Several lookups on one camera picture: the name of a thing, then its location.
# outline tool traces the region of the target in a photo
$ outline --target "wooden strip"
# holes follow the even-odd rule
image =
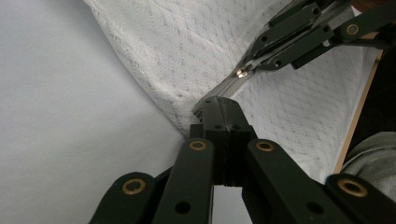
[[[346,141],[343,144],[343,149],[341,150],[340,157],[338,157],[337,164],[335,165],[335,169],[334,169],[335,174],[340,173],[341,168],[343,167],[344,160],[347,155],[347,149],[349,148],[350,141],[352,140],[353,133],[355,132],[356,125],[358,124],[359,117],[361,116],[361,110],[363,109],[364,101],[366,100],[367,93],[370,90],[370,86],[372,84],[376,68],[378,67],[379,60],[382,57],[382,53],[383,50],[378,51],[372,70],[370,72],[370,76],[368,77],[366,86],[364,87],[363,93],[361,94],[361,99],[359,101],[358,107],[356,108],[355,115],[353,116],[352,122],[349,126],[349,130],[346,135]]]

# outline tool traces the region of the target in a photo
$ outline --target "brass ring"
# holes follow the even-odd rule
[[[346,33],[349,35],[355,35],[359,31],[359,26],[357,24],[350,24],[346,28]]]
[[[136,189],[128,189],[128,185],[130,185],[132,183],[139,183],[140,186]],[[122,185],[122,191],[125,194],[133,195],[133,194],[140,193],[145,187],[146,187],[146,182],[144,180],[139,179],[139,178],[130,179]]]
[[[351,189],[347,185],[353,185],[356,189]],[[344,192],[353,195],[355,197],[365,197],[367,195],[367,188],[365,188],[362,184],[351,180],[351,179],[340,179],[338,180],[338,187]]]
[[[271,143],[265,142],[265,141],[260,141],[260,142],[256,143],[256,148],[258,148],[261,151],[272,151],[272,150],[274,150],[274,146]]]
[[[200,151],[200,150],[204,150],[206,148],[206,143],[202,142],[202,141],[193,141],[189,144],[191,149]]]

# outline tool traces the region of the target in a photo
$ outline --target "perforated fabric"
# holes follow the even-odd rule
[[[85,0],[151,99],[183,132],[194,105],[226,78],[289,1]],[[258,72],[233,95],[258,136],[322,181],[332,173],[367,79],[362,49],[337,48],[299,70]]]

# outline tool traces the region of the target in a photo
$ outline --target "gray fabric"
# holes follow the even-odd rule
[[[342,173],[357,175],[396,202],[396,133],[377,133],[354,147]]]

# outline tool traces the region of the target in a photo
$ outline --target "dark floor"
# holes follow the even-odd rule
[[[379,62],[349,149],[379,132],[396,132],[396,48]]]

